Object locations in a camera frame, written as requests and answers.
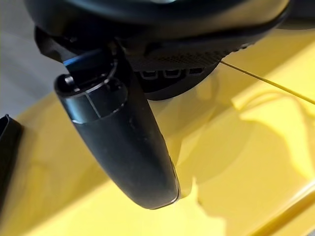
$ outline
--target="glossy yellow paint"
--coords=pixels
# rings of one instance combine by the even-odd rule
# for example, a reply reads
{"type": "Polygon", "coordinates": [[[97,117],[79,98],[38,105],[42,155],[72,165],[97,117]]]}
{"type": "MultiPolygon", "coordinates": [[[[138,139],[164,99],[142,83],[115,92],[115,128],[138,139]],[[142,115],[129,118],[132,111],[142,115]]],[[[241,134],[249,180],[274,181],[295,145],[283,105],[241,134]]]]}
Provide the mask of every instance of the glossy yellow paint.
{"type": "MultiPolygon", "coordinates": [[[[293,80],[294,70],[277,66],[265,79],[293,80]]],[[[313,67],[300,78],[309,73],[313,67]]],[[[150,105],[181,200],[158,210],[134,204],[52,94],[18,117],[25,133],[0,235],[295,236],[315,229],[314,104],[221,64],[189,92],[150,105]]]]}
{"type": "Polygon", "coordinates": [[[275,30],[224,61],[315,103],[315,29],[275,30]]]}

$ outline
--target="black plastic part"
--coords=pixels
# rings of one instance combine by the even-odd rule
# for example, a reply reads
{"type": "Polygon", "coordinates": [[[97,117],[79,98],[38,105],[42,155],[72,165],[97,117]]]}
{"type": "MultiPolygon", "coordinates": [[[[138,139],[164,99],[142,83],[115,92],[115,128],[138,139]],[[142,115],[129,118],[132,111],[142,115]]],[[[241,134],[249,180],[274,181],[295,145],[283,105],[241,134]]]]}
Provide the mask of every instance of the black plastic part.
{"type": "Polygon", "coordinates": [[[0,212],[13,173],[22,126],[9,115],[0,118],[0,212]]]}
{"type": "Polygon", "coordinates": [[[220,61],[206,68],[193,68],[179,71],[177,78],[166,78],[164,71],[157,71],[155,80],[148,80],[143,74],[136,72],[145,96],[149,100],[159,101],[176,97],[203,81],[220,61]]]}
{"type": "Polygon", "coordinates": [[[59,76],[55,90],[94,157],[125,194],[144,208],[169,205],[179,199],[180,188],[164,138],[131,68],[117,71],[124,72],[123,79],[73,93],[59,76]]]}

